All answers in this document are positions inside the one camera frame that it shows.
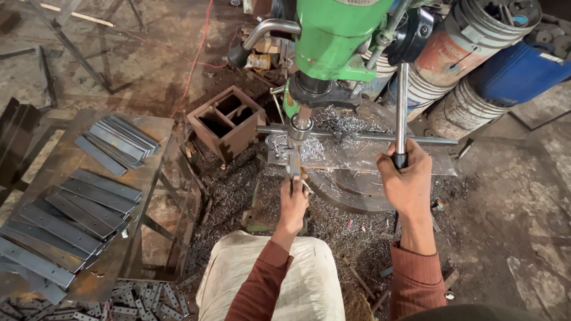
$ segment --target stack of metal strips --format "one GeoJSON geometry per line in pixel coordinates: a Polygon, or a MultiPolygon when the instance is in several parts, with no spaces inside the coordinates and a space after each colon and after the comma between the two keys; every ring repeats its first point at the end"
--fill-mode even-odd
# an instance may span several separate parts
{"type": "Polygon", "coordinates": [[[117,176],[142,167],[141,160],[160,148],[152,137],[114,115],[93,124],[75,144],[117,176]]]}
{"type": "Polygon", "coordinates": [[[78,169],[0,228],[0,270],[20,274],[30,292],[60,302],[75,275],[127,228],[140,197],[141,191],[78,169]]]}
{"type": "Polygon", "coordinates": [[[182,321],[190,314],[184,288],[199,277],[197,273],[174,287],[162,282],[118,281],[110,299],[113,321],[157,321],[161,312],[182,321]]]}
{"type": "Polygon", "coordinates": [[[32,299],[29,302],[14,302],[0,298],[0,319],[2,321],[106,321],[110,320],[108,305],[100,303],[76,303],[62,307],[49,301],[32,299]]]}

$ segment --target plastic bucket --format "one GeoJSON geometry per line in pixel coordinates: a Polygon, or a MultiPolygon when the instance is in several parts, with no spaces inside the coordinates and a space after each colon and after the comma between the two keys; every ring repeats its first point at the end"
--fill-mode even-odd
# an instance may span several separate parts
{"type": "MultiPolygon", "coordinates": [[[[361,55],[361,57],[369,59],[371,57],[371,52],[367,50],[367,53],[361,55]]],[[[369,100],[374,101],[377,99],[389,80],[391,80],[396,69],[397,66],[389,65],[386,57],[379,57],[377,59],[377,76],[363,86],[361,93],[369,96],[369,100]]]]}
{"type": "MultiPolygon", "coordinates": [[[[456,83],[448,86],[438,86],[424,80],[418,74],[413,64],[408,69],[408,111],[416,108],[428,107],[432,102],[440,99],[447,92],[451,91],[456,83]]],[[[387,92],[383,95],[383,106],[396,111],[396,77],[389,83],[387,92]]]]}
{"type": "Polygon", "coordinates": [[[436,85],[457,82],[503,48],[520,41],[541,20],[541,9],[533,0],[537,16],[527,27],[508,26],[492,18],[477,0],[456,2],[415,60],[419,74],[436,85]]]}
{"type": "Polygon", "coordinates": [[[460,139],[512,108],[487,102],[464,77],[428,115],[428,124],[441,137],[460,139]]]}
{"type": "Polygon", "coordinates": [[[470,75],[484,99],[519,105],[571,76],[571,62],[543,53],[521,41],[491,57],[470,75]]]}

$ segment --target wooden box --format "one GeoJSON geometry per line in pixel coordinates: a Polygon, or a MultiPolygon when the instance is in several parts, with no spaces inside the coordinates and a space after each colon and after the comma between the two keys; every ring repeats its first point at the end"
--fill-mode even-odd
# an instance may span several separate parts
{"type": "Polygon", "coordinates": [[[266,111],[231,86],[187,115],[196,135],[223,161],[231,162],[266,124],[266,111]]]}

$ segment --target red sleeve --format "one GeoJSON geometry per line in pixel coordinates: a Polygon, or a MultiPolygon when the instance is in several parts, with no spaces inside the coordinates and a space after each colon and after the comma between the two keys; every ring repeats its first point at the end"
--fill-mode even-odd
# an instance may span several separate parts
{"type": "Polygon", "coordinates": [[[226,321],[272,319],[282,281],[293,256],[281,246],[268,241],[258,256],[252,272],[230,305],[226,321]]]}
{"type": "Polygon", "coordinates": [[[444,281],[438,253],[424,256],[391,244],[393,283],[391,320],[445,306],[444,281]]]}

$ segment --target white paint bucket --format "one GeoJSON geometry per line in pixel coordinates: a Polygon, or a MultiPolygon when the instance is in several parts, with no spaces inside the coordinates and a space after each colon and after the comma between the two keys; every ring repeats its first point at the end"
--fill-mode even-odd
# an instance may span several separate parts
{"type": "MultiPolygon", "coordinates": [[[[412,112],[416,108],[428,107],[432,102],[440,99],[447,92],[451,91],[456,83],[448,86],[438,86],[424,80],[418,74],[413,64],[408,69],[408,111],[412,112]]],[[[383,95],[383,106],[396,111],[396,77],[389,83],[387,92],[383,95]]]]}
{"type": "Polygon", "coordinates": [[[428,124],[443,138],[460,139],[512,108],[485,101],[464,77],[428,115],[428,124]]]}
{"type": "Polygon", "coordinates": [[[541,8],[526,27],[508,26],[491,17],[478,0],[459,0],[444,19],[444,28],[428,39],[415,60],[419,74],[436,85],[455,83],[503,48],[520,41],[541,19],[541,8]]]}
{"type": "MultiPolygon", "coordinates": [[[[364,59],[369,59],[371,54],[372,53],[367,50],[367,52],[361,55],[361,57],[364,59]]],[[[389,80],[391,80],[391,77],[395,73],[396,69],[397,66],[389,65],[386,57],[379,57],[377,59],[377,76],[375,76],[372,81],[363,86],[361,93],[367,95],[371,101],[377,99],[389,80]]]]}

